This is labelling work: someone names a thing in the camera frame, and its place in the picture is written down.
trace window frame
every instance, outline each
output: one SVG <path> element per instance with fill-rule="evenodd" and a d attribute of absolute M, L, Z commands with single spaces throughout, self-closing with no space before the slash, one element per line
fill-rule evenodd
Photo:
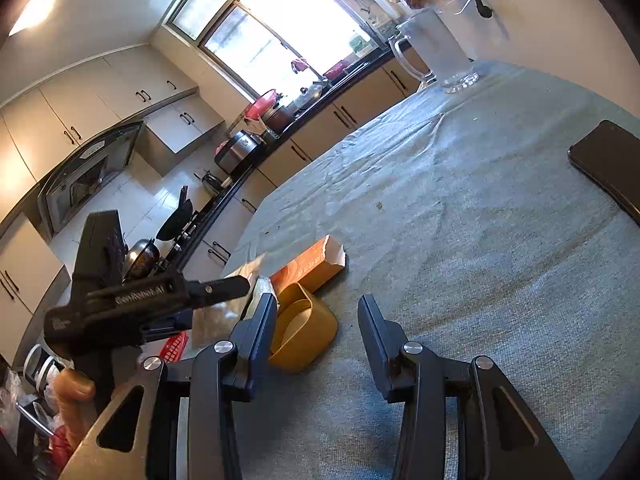
<path fill-rule="evenodd" d="M 242 79 L 242 77 L 240 77 L 234 70 L 232 70 L 227 64 L 225 64 L 218 56 L 212 53 L 212 51 L 210 51 L 205 46 L 207 41 L 209 41 L 209 39 L 215 33 L 216 29 L 220 26 L 220 24 L 226 19 L 226 17 L 236 7 L 239 7 L 241 10 L 243 10 L 249 16 L 251 16 L 254 20 L 260 23 L 271 34 L 273 34 L 274 37 L 276 37 L 287 50 L 290 50 L 295 56 L 303 57 L 297 50 L 295 50 L 289 43 L 287 43 L 287 41 L 285 41 L 284 38 L 281 37 L 275 30 L 273 30 L 271 27 L 269 27 L 269 25 L 264 23 L 263 20 L 255 16 L 254 13 L 251 12 L 251 10 L 247 9 L 240 2 L 240 0 L 226 0 L 226 2 L 222 5 L 222 7 L 220 7 L 220 9 L 209 20 L 209 23 L 207 23 L 207 25 L 204 27 L 204 29 L 201 31 L 198 37 L 194 40 L 191 36 L 185 33 L 180 27 L 178 27 L 178 25 L 174 23 L 174 20 L 176 19 L 176 17 L 178 16 L 178 14 L 180 13 L 182 8 L 185 6 L 185 4 L 188 1 L 189 0 L 180 0 L 180 3 L 175 7 L 174 11 L 169 16 L 169 19 L 166 21 L 166 24 L 168 25 L 168 27 L 171 28 L 172 31 L 180 35 L 180 37 L 183 38 L 185 41 L 187 41 L 191 46 L 194 46 L 195 48 L 201 50 L 204 54 L 210 57 L 216 64 L 218 64 L 226 72 L 227 75 L 229 75 L 238 85 L 240 85 L 249 95 L 251 95 L 254 98 L 260 97 L 260 94 L 258 94 L 246 81 L 244 81 L 244 79 Z M 367 34 L 370 35 L 370 37 L 374 40 L 374 42 L 377 44 L 379 48 L 382 48 L 383 50 L 385 49 L 386 47 L 385 42 L 380 40 L 380 37 L 374 31 L 374 29 L 369 25 L 369 23 L 363 20 L 356 12 L 354 12 L 353 9 L 348 7 L 343 1 L 341 0 L 333 0 L 333 1 L 336 2 L 340 6 L 340 8 L 344 10 L 349 16 L 351 16 L 351 18 L 354 19 L 356 23 L 358 23 L 360 28 L 362 28 L 364 31 L 366 31 Z M 318 76 L 319 79 L 322 79 L 322 75 L 319 74 L 316 70 L 314 70 L 313 67 L 310 67 L 310 69 Z"/>

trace glass pitcher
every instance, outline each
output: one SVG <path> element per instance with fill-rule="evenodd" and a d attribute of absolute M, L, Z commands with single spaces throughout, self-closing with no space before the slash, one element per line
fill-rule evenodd
<path fill-rule="evenodd" d="M 435 76 L 446 93 L 459 92 L 478 81 L 468 57 L 431 9 L 424 9 L 398 25 L 400 33 L 389 40 L 398 63 L 418 81 L 431 82 Z M 408 40 L 431 70 L 428 74 L 416 70 L 400 52 L 399 44 Z"/>

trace black phone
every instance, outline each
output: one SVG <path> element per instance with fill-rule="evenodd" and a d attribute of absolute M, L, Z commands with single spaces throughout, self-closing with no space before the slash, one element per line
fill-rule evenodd
<path fill-rule="evenodd" d="M 640 226 L 640 139 L 602 121 L 569 148 L 569 161 L 618 202 Z"/>

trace ceiling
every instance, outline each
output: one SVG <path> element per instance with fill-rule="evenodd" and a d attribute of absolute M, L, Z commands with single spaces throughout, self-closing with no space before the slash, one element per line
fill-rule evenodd
<path fill-rule="evenodd" d="M 80 60 L 147 43 L 173 0 L 56 0 L 49 17 L 0 48 L 0 103 Z"/>

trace white cabinet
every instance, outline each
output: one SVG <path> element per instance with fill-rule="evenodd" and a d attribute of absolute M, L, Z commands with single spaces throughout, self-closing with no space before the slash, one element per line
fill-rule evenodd
<path fill-rule="evenodd" d="M 182 114 L 187 121 L 203 134 L 224 121 L 213 108 L 197 95 L 190 95 L 189 97 L 180 99 L 172 106 L 178 110 L 178 114 Z"/>
<path fill-rule="evenodd" d="M 281 186 L 310 162 L 306 153 L 289 139 L 271 153 L 259 169 L 276 186 Z"/>
<path fill-rule="evenodd" d="M 349 122 L 359 128 L 404 99 L 404 94 L 379 68 L 334 101 Z"/>
<path fill-rule="evenodd" d="M 252 216 L 238 200 L 230 200 L 202 240 L 226 263 Z"/>
<path fill-rule="evenodd" d="M 295 134 L 293 141 L 311 158 L 318 158 L 353 131 L 348 119 L 329 105 Z"/>
<path fill-rule="evenodd" d="M 54 76 L 40 86 L 45 99 L 80 144 L 120 121 L 77 68 Z"/>
<path fill-rule="evenodd" d="M 260 170 L 252 171 L 251 175 L 244 181 L 242 187 L 236 191 L 234 198 L 247 208 L 251 213 L 255 213 L 271 191 L 276 187 L 266 178 Z"/>
<path fill-rule="evenodd" d="M 38 181 L 78 146 L 39 88 L 11 101 L 2 115 L 22 159 Z"/>
<path fill-rule="evenodd" d="M 429 72 L 429 68 L 413 47 L 408 48 L 402 54 L 416 70 L 423 74 Z M 405 96 L 415 93 L 418 86 L 420 86 L 420 82 L 415 77 L 410 76 L 396 58 L 386 62 L 383 68 Z"/>
<path fill-rule="evenodd" d="M 184 72 L 149 45 L 114 52 L 104 59 L 151 104 L 196 88 Z"/>
<path fill-rule="evenodd" d="M 0 220 L 36 184 L 0 115 Z"/>
<path fill-rule="evenodd" d="M 215 134 L 222 118 L 197 95 L 148 116 L 136 151 L 162 176 Z"/>
<path fill-rule="evenodd" d="M 10 365 L 14 364 L 15 354 L 31 317 L 29 309 L 11 293 L 8 283 L 0 278 L 0 354 Z"/>
<path fill-rule="evenodd" d="M 62 267 L 62 262 L 22 214 L 0 238 L 0 276 L 9 291 L 32 312 Z"/>
<path fill-rule="evenodd" d="M 149 115 L 146 126 L 174 153 L 202 135 L 202 132 L 172 106 Z"/>
<path fill-rule="evenodd" d="M 186 280 L 210 282 L 220 277 L 224 267 L 223 258 L 206 243 L 200 242 L 182 270 L 182 275 Z"/>
<path fill-rule="evenodd" d="M 124 79 L 104 58 L 82 63 L 75 68 L 82 84 L 92 89 L 121 119 L 139 113 L 149 106 L 146 99 Z"/>

